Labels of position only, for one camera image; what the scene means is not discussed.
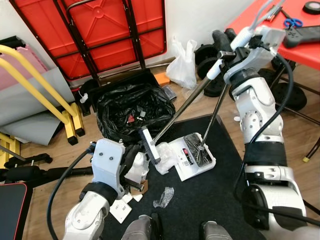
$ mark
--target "black trash bag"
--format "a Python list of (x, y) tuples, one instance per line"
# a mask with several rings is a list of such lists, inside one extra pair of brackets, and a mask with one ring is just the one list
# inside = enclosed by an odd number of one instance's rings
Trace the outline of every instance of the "black trash bag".
[[(126, 84), (105, 92), (97, 101), (97, 124), (102, 135), (124, 144), (141, 140), (138, 130), (147, 126), (155, 137), (176, 113), (175, 106), (162, 88), (149, 83)], [(141, 111), (143, 120), (138, 120)], [(134, 122), (127, 123), (129, 117)]]

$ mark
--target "broom handle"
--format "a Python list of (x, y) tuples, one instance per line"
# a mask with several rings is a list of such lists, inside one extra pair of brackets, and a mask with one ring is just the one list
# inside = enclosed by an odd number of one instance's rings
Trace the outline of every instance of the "broom handle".
[(196, 99), (196, 97), (201, 93), (203, 89), (210, 83), (210, 79), (205, 77), (199, 86), (191, 93), (184, 104), (179, 108), (171, 120), (165, 125), (165, 127), (158, 133), (158, 135), (153, 139), (154, 144), (162, 137), (162, 135), (171, 127), (175, 120), (186, 110), (186, 108)]
[(222, 89), (222, 92), (220, 93), (220, 96), (219, 96), (219, 99), (218, 99), (218, 102), (216, 103), (215, 105), (215, 108), (214, 108), (214, 111), (212, 113), (212, 116), (211, 116), (211, 119), (210, 119), (210, 122), (209, 122), (209, 125), (205, 131), (205, 134), (203, 136), (203, 139), (202, 139), (202, 142), (201, 142), (201, 147), (203, 147), (205, 145), (205, 142), (207, 140), (207, 137), (208, 137), (208, 133), (209, 133), (209, 130), (211, 129), (211, 127), (213, 126), (215, 120), (216, 120), (216, 117), (217, 117), (217, 114), (218, 114), (218, 111), (221, 107), (221, 104), (222, 102), (224, 101), (224, 98), (226, 96), (226, 93), (228, 91), (228, 88), (229, 88), (229, 85), (228, 84), (224, 84), (223, 85), (223, 89)]

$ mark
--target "pink mat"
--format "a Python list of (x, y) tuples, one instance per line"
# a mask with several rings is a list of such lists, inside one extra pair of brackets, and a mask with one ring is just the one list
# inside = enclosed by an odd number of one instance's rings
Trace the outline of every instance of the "pink mat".
[[(20, 47), (17, 47), (16, 50), (19, 53), (21, 53), (35, 67), (35, 69), (38, 70), (40, 74), (43, 74), (44, 72), (48, 71), (46, 66), (37, 57), (37, 55), (30, 48), (30, 46), (28, 45), (26, 45), (25, 47), (20, 46)], [(6, 60), (12, 66), (14, 66), (26, 79), (32, 78), (31, 74), (14, 57), (6, 54), (1, 54), (0, 58)], [(0, 90), (6, 89), (17, 83), (18, 82), (16, 79), (14, 79), (3, 67), (0, 67)]]

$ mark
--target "black controller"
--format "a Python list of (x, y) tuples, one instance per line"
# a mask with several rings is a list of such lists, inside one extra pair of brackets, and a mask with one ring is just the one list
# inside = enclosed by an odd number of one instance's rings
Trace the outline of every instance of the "black controller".
[(320, 43), (320, 25), (285, 29), (284, 46), (289, 49), (304, 43)]

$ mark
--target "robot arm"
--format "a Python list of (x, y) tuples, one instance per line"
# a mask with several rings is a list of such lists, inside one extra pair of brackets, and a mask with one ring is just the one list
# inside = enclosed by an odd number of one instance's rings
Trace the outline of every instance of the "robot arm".
[[(125, 148), (122, 144), (103, 138), (97, 141), (92, 157), (92, 183), (80, 195), (80, 202), (65, 219), (64, 240), (97, 240), (104, 228), (104, 219), (116, 199), (125, 195), (128, 184), (125, 174), (133, 165), (140, 146)], [(140, 184), (130, 181), (142, 191)]]
[(240, 128), (243, 132), (245, 155), (243, 162), (247, 187), (242, 193), (244, 219), (248, 224), (259, 229), (267, 239), (291, 239), (294, 230), (304, 227), (307, 234), (319, 237), (319, 229), (307, 227), (304, 221), (288, 218), (279, 214), (253, 209), (259, 206), (297, 216), (306, 216), (304, 202), (295, 182), (293, 170), (288, 167), (284, 139), (282, 136), (283, 120), (278, 115), (268, 127), (252, 139), (263, 125), (276, 113), (275, 99), (264, 78), (257, 72), (269, 57), (273, 58), (276, 47), (282, 42), (281, 30), (262, 27), (261, 42), (274, 46), (271, 52), (262, 47), (251, 49), (237, 48), (234, 52), (222, 52), (221, 58), (233, 54), (233, 59), (225, 57), (224, 80), (231, 85), (231, 93), (240, 113)]

